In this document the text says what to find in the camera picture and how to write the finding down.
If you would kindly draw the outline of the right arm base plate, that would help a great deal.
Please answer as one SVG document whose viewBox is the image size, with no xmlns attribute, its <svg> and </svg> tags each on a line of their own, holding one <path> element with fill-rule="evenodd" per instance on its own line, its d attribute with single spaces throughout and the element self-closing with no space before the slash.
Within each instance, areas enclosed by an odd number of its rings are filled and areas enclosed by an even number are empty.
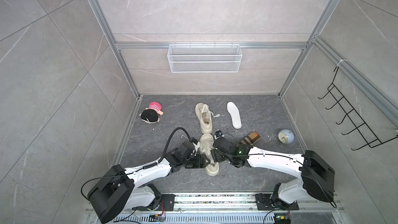
<svg viewBox="0 0 398 224">
<path fill-rule="evenodd" d="M 276 184 L 272 194 L 255 194 L 256 205 L 259 211 L 272 210 L 299 210 L 298 203 L 286 203 L 278 197 L 278 190 L 281 183 Z"/>
</svg>

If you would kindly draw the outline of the cream sneaker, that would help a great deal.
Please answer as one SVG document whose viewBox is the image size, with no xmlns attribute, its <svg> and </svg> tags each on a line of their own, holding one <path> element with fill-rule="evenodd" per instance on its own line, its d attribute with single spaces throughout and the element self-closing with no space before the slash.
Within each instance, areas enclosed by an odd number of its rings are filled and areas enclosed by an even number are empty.
<svg viewBox="0 0 398 224">
<path fill-rule="evenodd" d="M 220 166 L 219 162 L 215 162 L 211 151 L 214 150 L 213 144 L 214 144 L 214 139 L 211 134 L 206 133 L 203 134 L 199 140 L 200 142 L 200 148 L 199 151 L 201 155 L 205 156 L 207 158 L 207 163 L 205 167 L 205 171 L 209 176 L 216 176 L 219 173 Z"/>
<path fill-rule="evenodd" d="M 212 118 L 220 117 L 220 114 L 214 114 L 209 110 L 207 104 L 198 103 L 195 106 L 195 114 L 200 123 L 200 129 L 203 134 L 212 133 Z"/>
</svg>

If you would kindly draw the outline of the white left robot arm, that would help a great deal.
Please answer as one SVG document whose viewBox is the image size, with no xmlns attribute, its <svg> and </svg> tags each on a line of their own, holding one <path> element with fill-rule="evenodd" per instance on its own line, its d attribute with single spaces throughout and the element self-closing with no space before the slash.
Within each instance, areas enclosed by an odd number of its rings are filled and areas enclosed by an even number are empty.
<svg viewBox="0 0 398 224">
<path fill-rule="evenodd" d="M 184 141 L 180 147 L 142 166 L 123 168 L 117 164 L 111 167 L 87 194 L 100 222 L 106 224 L 129 208 L 157 207 L 161 194 L 150 182 L 181 168 L 205 168 L 210 160 L 200 154 L 199 147 L 198 141 Z"/>
</svg>

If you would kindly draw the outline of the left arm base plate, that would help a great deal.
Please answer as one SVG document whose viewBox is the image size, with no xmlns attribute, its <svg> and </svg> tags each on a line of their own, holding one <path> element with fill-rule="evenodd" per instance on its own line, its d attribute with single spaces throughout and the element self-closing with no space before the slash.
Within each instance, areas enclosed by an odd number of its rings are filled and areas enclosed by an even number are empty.
<svg viewBox="0 0 398 224">
<path fill-rule="evenodd" d="M 146 207 L 140 206 L 136 207 L 139 211 L 173 211 L 175 205 L 175 195 L 174 194 L 165 194 L 160 197 L 156 197 L 154 201 Z"/>
</svg>

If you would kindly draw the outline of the white shoe insole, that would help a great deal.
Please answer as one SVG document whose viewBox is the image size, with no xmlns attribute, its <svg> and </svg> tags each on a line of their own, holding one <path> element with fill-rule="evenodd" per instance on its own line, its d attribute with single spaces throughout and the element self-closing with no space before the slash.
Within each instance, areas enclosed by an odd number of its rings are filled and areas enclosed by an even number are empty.
<svg viewBox="0 0 398 224">
<path fill-rule="evenodd" d="M 227 103 L 227 111 L 231 116 L 233 127 L 235 129 L 240 129 L 242 127 L 242 125 L 241 125 L 240 113 L 239 113 L 237 106 L 233 102 L 228 102 Z"/>
</svg>

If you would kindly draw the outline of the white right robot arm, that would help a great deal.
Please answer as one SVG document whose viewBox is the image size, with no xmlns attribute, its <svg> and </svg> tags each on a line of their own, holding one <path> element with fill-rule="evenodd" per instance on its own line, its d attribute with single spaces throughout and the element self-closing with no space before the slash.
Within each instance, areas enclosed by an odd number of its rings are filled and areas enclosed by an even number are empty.
<svg viewBox="0 0 398 224">
<path fill-rule="evenodd" d="M 237 146 L 222 136 L 212 146 L 215 162 L 228 161 L 236 168 L 265 168 L 295 177 L 288 183 L 276 184 L 270 196 L 274 208 L 287 208 L 308 197 L 334 203 L 335 171 L 314 151 L 279 153 L 246 144 Z"/>
</svg>

